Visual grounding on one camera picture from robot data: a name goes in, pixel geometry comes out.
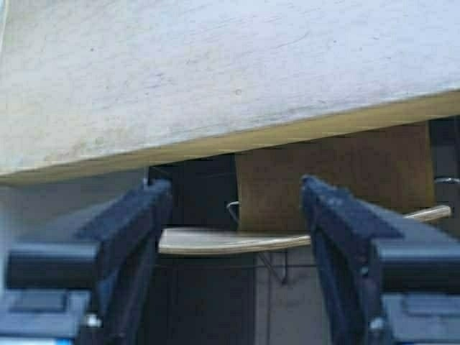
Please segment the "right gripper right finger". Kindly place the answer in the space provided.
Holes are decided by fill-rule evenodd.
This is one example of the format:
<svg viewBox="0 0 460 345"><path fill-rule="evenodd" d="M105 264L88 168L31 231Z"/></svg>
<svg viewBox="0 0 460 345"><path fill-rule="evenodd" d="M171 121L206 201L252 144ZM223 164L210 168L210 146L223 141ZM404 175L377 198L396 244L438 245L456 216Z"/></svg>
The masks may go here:
<svg viewBox="0 0 460 345"><path fill-rule="evenodd" d="M323 291L333 344L364 344L366 299L373 239L399 239L401 231L378 216L349 190L315 175L302 177L300 197L305 225Z"/></svg>

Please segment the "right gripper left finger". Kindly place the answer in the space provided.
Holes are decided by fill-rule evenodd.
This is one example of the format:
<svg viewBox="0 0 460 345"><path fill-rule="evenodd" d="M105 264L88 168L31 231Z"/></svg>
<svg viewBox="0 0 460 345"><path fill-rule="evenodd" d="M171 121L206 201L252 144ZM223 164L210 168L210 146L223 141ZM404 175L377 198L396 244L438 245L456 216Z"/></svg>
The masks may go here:
<svg viewBox="0 0 460 345"><path fill-rule="evenodd" d="M172 209L170 181L145 180L77 230L77 239L98 246L91 312L101 323L85 326L79 344L136 343L159 242Z"/></svg>

